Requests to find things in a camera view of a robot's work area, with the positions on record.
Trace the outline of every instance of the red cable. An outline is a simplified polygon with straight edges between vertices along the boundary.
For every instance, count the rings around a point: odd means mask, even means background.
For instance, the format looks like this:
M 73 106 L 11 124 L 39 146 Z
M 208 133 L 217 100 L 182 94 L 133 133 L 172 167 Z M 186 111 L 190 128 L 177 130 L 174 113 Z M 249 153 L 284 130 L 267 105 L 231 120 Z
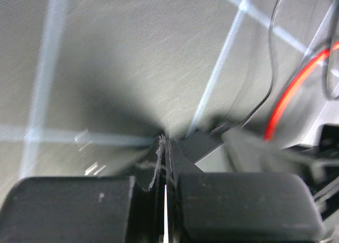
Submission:
M 339 41 L 336 42 L 332 50 L 339 49 Z M 293 79 L 293 81 L 288 85 L 287 89 L 279 99 L 274 111 L 269 119 L 269 122 L 266 126 L 264 140 L 269 141 L 272 139 L 276 126 L 278 125 L 284 110 L 291 102 L 292 98 L 296 94 L 297 90 L 304 82 L 304 80 L 312 73 L 312 71 L 317 67 L 317 64 L 324 61 L 329 56 L 329 48 L 321 51 L 316 57 L 314 57 L 306 66 L 299 72 L 299 74 Z

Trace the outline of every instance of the black wire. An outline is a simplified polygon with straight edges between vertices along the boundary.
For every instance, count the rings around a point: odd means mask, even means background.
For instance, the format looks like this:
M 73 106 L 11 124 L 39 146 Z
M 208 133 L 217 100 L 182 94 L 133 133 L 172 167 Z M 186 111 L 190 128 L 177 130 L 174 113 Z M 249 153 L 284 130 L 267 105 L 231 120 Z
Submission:
M 329 52 L 329 58 L 328 58 L 328 65 L 325 71 L 325 74 L 323 75 L 323 87 L 324 87 L 324 93 L 325 96 L 327 97 L 328 100 L 333 101 L 333 100 L 339 100 L 339 95 L 334 96 L 334 89 L 332 87 L 331 83 L 331 70 L 333 69 L 334 65 L 334 56 L 337 54 L 337 52 L 333 52 L 332 48 L 334 47 L 335 42 L 337 41 L 336 37 L 336 30 L 338 26 L 338 21 L 339 21 L 339 0 L 335 0 L 334 2 L 334 12 L 333 12 L 333 18 L 332 18 L 332 27 L 330 28 L 329 31 L 329 36 L 331 37 L 331 46 L 330 46 L 330 52 Z
M 274 35 L 273 34 L 273 28 L 274 28 L 276 14 L 278 12 L 278 8 L 279 8 L 280 3 L 281 3 L 281 0 L 276 0 L 274 8 L 273 8 L 272 16 L 271 16 L 270 27 L 269 27 L 269 51 L 270 51 L 270 61 L 271 61 L 271 68 L 272 68 L 270 87 L 269 87 L 266 95 L 264 96 L 264 98 L 258 103 L 258 105 L 256 107 L 254 107 L 251 110 L 251 112 L 246 116 L 246 118 L 244 118 L 243 121 L 240 123 L 241 127 L 243 127 L 245 124 L 247 124 L 251 120 L 251 118 L 259 110 L 259 108 L 270 97 L 272 90 L 273 90 L 274 82 L 275 82 L 276 75 L 277 75 L 276 72 L 278 71 L 278 64 L 276 62 L 276 56 L 275 56 L 275 45 L 274 45 L 274 41 L 273 41 L 273 35 Z

